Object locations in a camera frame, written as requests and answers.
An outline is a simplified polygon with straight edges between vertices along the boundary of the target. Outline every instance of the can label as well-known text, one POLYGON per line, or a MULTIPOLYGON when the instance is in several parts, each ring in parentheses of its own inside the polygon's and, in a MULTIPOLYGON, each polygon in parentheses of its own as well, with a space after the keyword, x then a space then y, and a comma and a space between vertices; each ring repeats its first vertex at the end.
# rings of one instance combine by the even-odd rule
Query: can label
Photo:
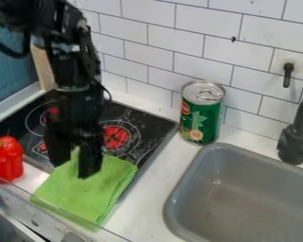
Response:
POLYGON ((180 134, 196 145, 215 142, 223 119, 223 103, 200 106, 183 98, 181 108, 180 134))

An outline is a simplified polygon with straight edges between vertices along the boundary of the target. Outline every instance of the can lid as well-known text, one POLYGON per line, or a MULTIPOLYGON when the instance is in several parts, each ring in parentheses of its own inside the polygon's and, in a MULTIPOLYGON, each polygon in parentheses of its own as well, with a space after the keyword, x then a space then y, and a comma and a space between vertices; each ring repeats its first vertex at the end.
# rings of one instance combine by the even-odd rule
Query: can lid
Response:
POLYGON ((219 103, 224 96, 223 86, 208 80, 192 81, 183 87, 183 97, 198 105, 219 103))

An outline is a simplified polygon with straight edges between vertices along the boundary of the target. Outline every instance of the white tiled wall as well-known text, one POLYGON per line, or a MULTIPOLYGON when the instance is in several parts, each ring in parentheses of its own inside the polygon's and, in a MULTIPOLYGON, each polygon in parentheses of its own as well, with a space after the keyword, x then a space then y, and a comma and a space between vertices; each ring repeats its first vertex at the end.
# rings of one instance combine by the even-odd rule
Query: white tiled wall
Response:
POLYGON ((225 124, 278 139, 303 99, 303 0, 72 0, 106 87, 180 109, 194 79, 224 85, 225 124), (294 63, 289 89, 283 65, 294 63))

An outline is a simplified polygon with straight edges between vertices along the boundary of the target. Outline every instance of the sink basin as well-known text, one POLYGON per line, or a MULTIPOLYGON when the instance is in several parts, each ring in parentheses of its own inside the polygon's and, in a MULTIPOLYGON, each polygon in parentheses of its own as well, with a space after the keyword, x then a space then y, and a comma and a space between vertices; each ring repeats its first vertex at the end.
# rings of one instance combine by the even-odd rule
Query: sink basin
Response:
POLYGON ((191 242, 303 242, 303 169, 207 146, 169 196, 164 219, 191 242))

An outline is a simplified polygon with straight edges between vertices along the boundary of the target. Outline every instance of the blue panel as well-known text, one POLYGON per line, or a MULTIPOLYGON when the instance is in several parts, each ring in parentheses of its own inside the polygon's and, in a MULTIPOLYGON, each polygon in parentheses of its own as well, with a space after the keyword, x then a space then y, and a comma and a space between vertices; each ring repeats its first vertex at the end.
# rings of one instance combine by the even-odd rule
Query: blue panel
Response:
MULTIPOLYGON (((22 34, 10 33, 0 27, 0 41, 15 50, 21 49, 22 34)), ((15 60, 0 53, 0 101, 37 80, 30 55, 15 60)))

